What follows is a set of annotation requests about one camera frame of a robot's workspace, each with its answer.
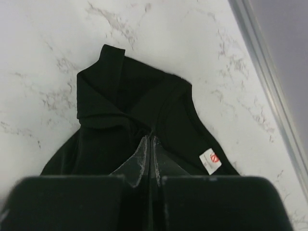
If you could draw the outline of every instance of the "black garment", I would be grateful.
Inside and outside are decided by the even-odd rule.
[[[134,154],[145,135],[158,137],[159,148],[189,174],[208,175],[199,155],[212,148],[222,162],[214,175],[237,175],[198,118],[191,84],[124,53],[104,45],[99,60],[77,74],[81,127],[42,175],[110,174]]]

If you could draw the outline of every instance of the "marble surface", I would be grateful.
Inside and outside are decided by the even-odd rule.
[[[0,19],[0,201],[78,129],[76,74],[109,44],[189,80],[233,166],[270,180],[295,230],[308,231],[308,205],[226,0],[2,0]]]

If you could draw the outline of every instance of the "white marble table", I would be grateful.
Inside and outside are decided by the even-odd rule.
[[[200,119],[242,175],[269,179],[308,230],[287,149],[226,0],[2,0],[0,198],[76,131],[76,74],[103,44],[193,85]]]

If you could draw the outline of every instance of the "gray surface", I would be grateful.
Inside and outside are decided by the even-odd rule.
[[[308,1],[250,0],[287,106],[308,150]]]

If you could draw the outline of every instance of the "white label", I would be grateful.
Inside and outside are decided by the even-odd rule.
[[[209,175],[212,175],[221,166],[221,161],[211,148],[201,154],[199,158]]]

